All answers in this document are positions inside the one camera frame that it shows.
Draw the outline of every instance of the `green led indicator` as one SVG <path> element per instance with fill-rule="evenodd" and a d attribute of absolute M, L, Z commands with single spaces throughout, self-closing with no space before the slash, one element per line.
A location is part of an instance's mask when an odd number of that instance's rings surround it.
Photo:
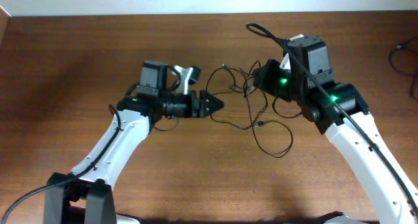
<path fill-rule="evenodd" d="M 331 100 L 332 101 L 335 101 L 335 100 L 337 100 L 338 98 L 336 97 L 336 96 L 334 96 L 334 95 L 331 95 Z"/>
<path fill-rule="evenodd" d="M 287 83 L 287 79 L 285 79 L 285 78 L 281 78 L 281 79 L 280 79 L 280 83 L 281 83 L 281 84 L 286 84 L 286 83 Z"/>

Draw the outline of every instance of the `brown table surface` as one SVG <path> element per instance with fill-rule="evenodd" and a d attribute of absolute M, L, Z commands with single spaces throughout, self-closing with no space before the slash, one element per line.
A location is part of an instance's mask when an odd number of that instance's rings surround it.
<path fill-rule="evenodd" d="M 0 51 L 0 211 L 87 155 L 110 123 L 107 105 L 116 104 L 139 80 L 145 59 L 200 67 L 200 81 L 192 89 L 203 89 L 222 63 L 248 70 L 257 59 L 281 60 L 275 43 L 246 30 L 249 21 L 283 38 L 320 35 L 335 79 L 361 92 L 388 147 L 418 184 L 418 103 L 408 97 L 411 79 L 387 62 L 400 40 L 416 35 L 416 12 L 13 18 Z M 400 65 L 416 63 L 407 55 L 394 58 Z M 227 74 L 219 74 L 210 91 L 226 89 L 230 82 Z M 241 95 L 221 99 L 225 108 L 218 116 L 248 124 Z M 253 112 L 263 106 L 260 93 L 250 101 Z M 295 103 L 283 101 L 278 109 L 298 112 Z M 282 120 L 271 107 L 262 119 Z M 118 179 L 117 212 L 169 220 L 256 221 L 338 210 L 355 219 L 375 219 L 344 158 L 315 125 L 304 118 L 282 122 L 295 136 L 282 159 L 261 152 L 251 131 L 209 119 L 181 120 L 176 130 L 153 131 Z M 256 130 L 268 150 L 289 143 L 280 125 Z M 40 223 L 43 204 L 44 194 L 26 200 L 10 223 Z"/>

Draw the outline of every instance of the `wooden table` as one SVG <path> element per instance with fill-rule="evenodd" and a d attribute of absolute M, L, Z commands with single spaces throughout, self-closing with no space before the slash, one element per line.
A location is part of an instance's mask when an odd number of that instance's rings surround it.
<path fill-rule="evenodd" d="M 87 155 L 110 123 L 107 104 L 116 104 L 139 80 L 145 59 L 200 67 L 193 89 L 203 89 L 222 63 L 248 70 L 257 59 L 281 60 L 277 44 L 246 30 L 249 21 L 283 38 L 320 35 L 335 79 L 362 93 L 388 147 L 418 185 L 418 103 L 408 97 L 411 79 L 387 62 L 400 40 L 416 35 L 416 12 L 13 18 L 0 51 L 0 211 Z M 396 61 L 411 65 L 416 59 L 398 56 Z M 226 89 L 230 81 L 219 74 L 210 91 Z M 247 125 L 244 98 L 221 98 L 225 109 L 218 116 Z M 260 93 L 250 101 L 253 112 L 264 103 Z M 282 101 L 278 109 L 298 112 L 295 103 Z M 262 119 L 282 120 L 271 107 Z M 118 179 L 117 212 L 257 221 L 339 210 L 355 219 L 375 219 L 347 163 L 315 125 L 303 118 L 282 122 L 295 136 L 282 159 L 261 152 L 250 131 L 209 119 L 181 120 L 174 131 L 153 131 Z M 163 120 L 158 126 L 169 124 Z M 289 143 L 279 125 L 256 130 L 268 150 Z M 43 203 L 43 194 L 26 200 L 9 223 L 40 223 Z"/>

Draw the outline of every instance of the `wooden tabletop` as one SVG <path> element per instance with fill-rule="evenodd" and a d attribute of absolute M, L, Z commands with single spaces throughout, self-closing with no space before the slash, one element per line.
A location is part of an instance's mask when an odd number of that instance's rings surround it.
<path fill-rule="evenodd" d="M 0 51 L 0 212 L 53 172 L 68 173 L 89 153 L 110 124 L 107 105 L 139 80 L 145 59 L 200 67 L 195 90 L 204 89 L 222 63 L 248 70 L 255 60 L 281 61 L 277 44 L 246 30 L 250 21 L 278 37 L 320 35 L 336 81 L 361 92 L 386 144 L 418 185 L 418 103 L 408 97 L 411 79 L 387 61 L 399 41 L 416 35 L 416 12 L 13 18 Z M 408 55 L 395 59 L 416 67 Z M 227 73 L 219 74 L 209 90 L 225 90 L 230 83 Z M 217 116 L 249 123 L 242 95 L 220 98 L 225 108 Z M 250 102 L 254 113 L 264 104 L 260 93 Z M 298 112 L 295 103 L 277 106 L 283 114 Z M 271 107 L 261 119 L 291 128 L 295 143 L 285 157 L 264 154 L 251 131 L 208 118 L 153 131 L 118 179 L 116 211 L 201 221 L 315 217 L 335 210 L 355 219 L 376 218 L 344 158 L 313 123 L 281 119 Z M 256 132 L 273 152 L 290 141 L 277 124 Z M 27 199 L 10 223 L 40 223 L 43 204 L 44 194 Z"/>

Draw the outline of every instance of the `white wall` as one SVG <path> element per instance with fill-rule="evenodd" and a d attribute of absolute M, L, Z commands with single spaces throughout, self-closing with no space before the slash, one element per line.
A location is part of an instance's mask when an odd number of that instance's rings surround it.
<path fill-rule="evenodd" d="M 0 0 L 11 16 L 415 10 L 418 0 Z"/>

